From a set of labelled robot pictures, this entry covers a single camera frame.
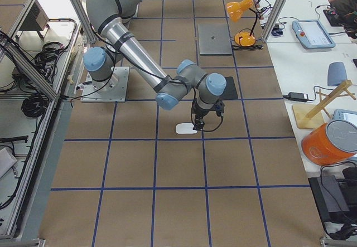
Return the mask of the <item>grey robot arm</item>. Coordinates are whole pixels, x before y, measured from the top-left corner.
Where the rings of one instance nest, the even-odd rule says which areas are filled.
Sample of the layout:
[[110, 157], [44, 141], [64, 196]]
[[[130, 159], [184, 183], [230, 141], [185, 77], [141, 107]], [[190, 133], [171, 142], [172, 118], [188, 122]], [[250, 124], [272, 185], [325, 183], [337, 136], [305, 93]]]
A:
[[191, 90], [197, 90], [199, 96], [192, 102], [190, 118], [193, 129], [203, 131], [204, 116], [209, 112], [223, 117], [224, 103], [220, 96], [226, 88], [226, 78], [206, 73], [191, 60], [180, 63], [174, 78], [167, 75], [123, 24], [123, 20], [134, 16], [142, 1], [86, 0], [89, 21], [107, 47], [89, 49], [83, 56], [84, 65], [92, 80], [99, 83], [111, 78], [112, 65], [127, 59], [156, 92], [156, 102], [164, 110], [173, 109]]

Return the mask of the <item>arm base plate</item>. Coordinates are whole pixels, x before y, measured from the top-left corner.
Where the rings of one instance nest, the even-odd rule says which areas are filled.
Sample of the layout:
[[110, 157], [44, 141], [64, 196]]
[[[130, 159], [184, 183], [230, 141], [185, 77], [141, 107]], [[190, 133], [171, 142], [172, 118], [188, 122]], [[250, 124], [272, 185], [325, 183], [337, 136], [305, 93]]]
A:
[[86, 80], [90, 84], [84, 85], [80, 100], [84, 103], [125, 102], [130, 68], [116, 66], [112, 70], [111, 79], [101, 83], [93, 81], [88, 72]]

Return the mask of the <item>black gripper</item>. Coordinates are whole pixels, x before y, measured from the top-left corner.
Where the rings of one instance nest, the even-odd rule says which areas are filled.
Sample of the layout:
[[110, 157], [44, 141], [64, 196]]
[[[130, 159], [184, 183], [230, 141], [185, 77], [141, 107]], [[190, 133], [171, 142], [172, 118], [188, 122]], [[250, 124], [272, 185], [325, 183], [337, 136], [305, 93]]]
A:
[[191, 106], [191, 114], [194, 115], [194, 129], [195, 130], [203, 130], [204, 121], [203, 117], [206, 116], [210, 111], [215, 111], [218, 117], [223, 117], [224, 114], [224, 103], [222, 100], [218, 99], [215, 104], [209, 105], [209, 109], [203, 109], [198, 104], [198, 100], [194, 99]]

